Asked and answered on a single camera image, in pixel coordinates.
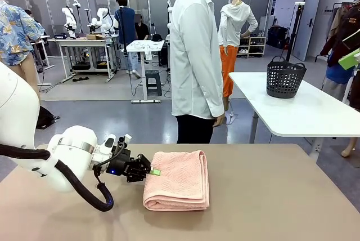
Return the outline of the person's right hand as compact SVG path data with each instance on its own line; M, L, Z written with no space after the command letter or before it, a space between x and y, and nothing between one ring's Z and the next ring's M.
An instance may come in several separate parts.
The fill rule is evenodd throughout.
M214 120L213 128L219 127L223 123L225 118L225 113L223 113L221 116L216 117Z

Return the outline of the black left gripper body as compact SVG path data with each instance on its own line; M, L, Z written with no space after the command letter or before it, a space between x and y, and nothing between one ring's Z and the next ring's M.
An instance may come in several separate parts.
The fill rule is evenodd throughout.
M116 176L129 176L134 169L137 169L137 161L131 157L131 151L123 149L117 156L113 156L108 163L106 173Z

